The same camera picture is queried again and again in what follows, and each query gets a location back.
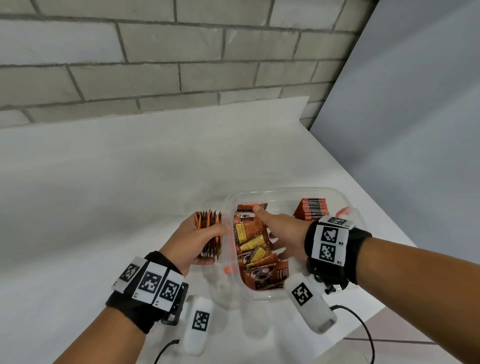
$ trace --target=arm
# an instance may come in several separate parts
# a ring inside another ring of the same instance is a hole
[[[214,258],[198,258],[207,242],[227,233],[222,224],[197,230],[195,217],[182,222],[160,252],[183,276],[191,264],[210,265]],[[106,307],[54,364],[134,364],[146,334],[115,308]]]
[[[272,215],[256,206],[257,216],[285,247],[282,259],[306,259],[310,222]],[[464,363],[480,357],[480,266],[450,256],[367,238],[357,260],[359,285]]]

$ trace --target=white sensor device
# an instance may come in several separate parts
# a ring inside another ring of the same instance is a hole
[[[313,332],[323,334],[337,321],[330,306],[301,272],[287,278],[284,289]]]
[[[187,301],[190,310],[184,322],[185,333],[180,340],[180,350],[184,354],[200,356],[205,350],[214,304],[212,300],[199,295],[187,297]]]

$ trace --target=transparent plastic box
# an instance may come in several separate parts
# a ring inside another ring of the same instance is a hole
[[[329,187],[286,187],[271,191],[234,192],[223,203],[222,220],[225,225],[232,226],[233,215],[239,204],[268,203],[267,211],[272,214],[293,215],[299,202],[304,197],[325,198],[330,215],[353,220],[360,229],[367,229],[359,211],[352,206],[348,198],[339,190]],[[232,283],[245,300],[251,302],[288,300],[288,295],[283,289],[255,291],[243,283],[240,277],[233,230],[228,234],[228,238],[223,240],[219,263],[231,268]],[[291,259],[288,267],[290,274],[297,271],[296,265],[292,263]]]

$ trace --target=hand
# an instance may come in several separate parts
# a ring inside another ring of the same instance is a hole
[[[198,255],[210,239],[216,236],[221,238],[227,231],[223,224],[197,229],[193,214],[180,224],[159,252],[175,264],[185,277],[192,264],[209,266],[215,263],[215,258],[199,258]]]
[[[286,214],[272,215],[259,205],[255,205],[253,211],[270,229],[271,234],[278,238],[273,243],[272,250],[286,248],[283,253],[278,255],[278,258],[288,259],[291,256],[303,260],[308,258],[303,246],[311,222],[298,220]]]

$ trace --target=brick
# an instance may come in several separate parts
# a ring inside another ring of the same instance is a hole
[[[173,22],[172,0],[36,0],[45,15]]]
[[[257,65],[255,63],[191,63],[182,64],[182,91],[222,90],[252,87]]]
[[[35,9],[29,0],[0,0],[0,13],[35,14]]]
[[[224,91],[220,92],[220,104],[231,102],[263,100],[280,96],[281,87],[253,88],[251,90]]]
[[[373,12],[375,5],[364,0],[347,0],[335,25],[336,30],[361,31]]]
[[[0,64],[119,62],[113,24],[0,20]]]
[[[120,24],[127,58],[138,61],[213,61],[222,56],[222,29]]]
[[[216,92],[206,94],[146,97],[140,99],[140,109],[142,111],[199,108],[201,106],[217,104]]]
[[[312,82],[335,81],[344,64],[343,61],[320,61]]]
[[[228,29],[225,37],[225,59],[289,60],[297,39],[297,32]]]
[[[303,118],[303,119],[300,119],[300,123],[305,127],[307,128],[307,130],[310,130],[313,123],[315,122],[315,119],[316,118]]]
[[[306,32],[300,37],[295,59],[345,58],[354,40],[353,34]]]
[[[36,122],[68,121],[107,115],[126,115],[138,112],[135,100],[89,102],[79,105],[59,105],[28,109]]]
[[[264,25],[270,0],[177,0],[177,19],[184,23]]]
[[[324,104],[323,101],[308,103],[307,106],[305,106],[305,108],[303,109],[300,119],[316,117],[320,112],[320,109],[322,108],[323,104]]]
[[[80,99],[65,67],[0,69],[0,107]]]
[[[0,111],[0,128],[5,126],[24,125],[30,122],[19,110]]]
[[[344,0],[276,0],[271,26],[300,29],[330,29]]]
[[[312,84],[283,87],[282,97],[310,96],[309,101],[323,100],[330,84]]]
[[[262,62],[255,86],[307,83],[316,64],[317,62]]]
[[[180,92],[176,64],[79,66],[72,73],[87,100]]]

